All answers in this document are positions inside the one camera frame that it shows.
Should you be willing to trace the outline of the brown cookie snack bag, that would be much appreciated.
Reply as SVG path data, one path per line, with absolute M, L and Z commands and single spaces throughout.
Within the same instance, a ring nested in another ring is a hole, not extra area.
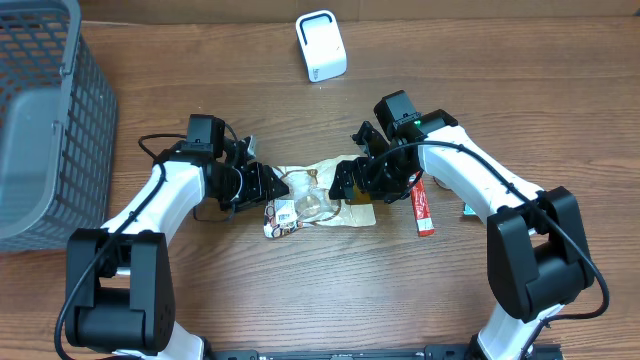
M 356 155 L 341 155 L 309 166 L 275 166 L 274 173 L 289 193 L 266 203 L 264 235 L 274 239 L 306 227 L 375 225 L 372 204 L 350 205 L 329 197 L 337 165 L 355 159 Z

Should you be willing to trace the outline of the red snack bar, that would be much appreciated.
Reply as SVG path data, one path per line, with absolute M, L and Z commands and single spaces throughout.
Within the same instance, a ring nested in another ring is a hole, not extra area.
M 422 180 L 418 179 L 418 173 L 410 178 L 410 197 L 414 218 L 416 221 L 417 233 L 420 237 L 427 237 L 435 233 L 435 228 L 431 218 L 431 211 L 426 195 L 426 190 Z

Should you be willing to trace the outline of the teal wet wipes pack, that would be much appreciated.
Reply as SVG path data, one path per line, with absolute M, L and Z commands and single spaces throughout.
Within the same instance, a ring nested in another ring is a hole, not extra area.
M 476 213 L 468 204 L 464 204 L 463 215 L 464 216 L 475 216 Z

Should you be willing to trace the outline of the green lidded jar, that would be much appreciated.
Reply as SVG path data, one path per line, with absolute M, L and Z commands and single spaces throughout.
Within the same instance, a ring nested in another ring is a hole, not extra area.
M 451 188 L 442 180 L 440 180 L 439 178 L 433 176 L 433 180 L 434 182 L 441 188 L 445 189 L 445 190 L 451 190 Z

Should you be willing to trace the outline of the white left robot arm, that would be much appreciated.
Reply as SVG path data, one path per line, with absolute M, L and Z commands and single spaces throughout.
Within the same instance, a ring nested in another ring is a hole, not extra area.
M 210 342 L 176 320 L 169 243 L 207 198 L 234 216 L 289 192 L 213 115 L 193 114 L 187 132 L 151 156 L 152 173 L 129 205 L 98 228 L 79 228 L 66 249 L 65 302 L 54 330 L 57 355 L 84 347 L 108 359 L 212 359 Z

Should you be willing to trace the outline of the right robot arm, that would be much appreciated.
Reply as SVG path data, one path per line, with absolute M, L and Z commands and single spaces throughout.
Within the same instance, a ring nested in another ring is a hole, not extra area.
M 534 341 L 596 276 L 579 205 L 564 187 L 545 191 L 481 150 L 446 111 L 418 111 L 407 93 L 383 97 L 379 124 L 353 141 L 363 156 L 337 165 L 333 200 L 363 195 L 393 203 L 428 174 L 458 195 L 486 227 L 487 275 L 496 306 L 460 359 L 550 359 Z

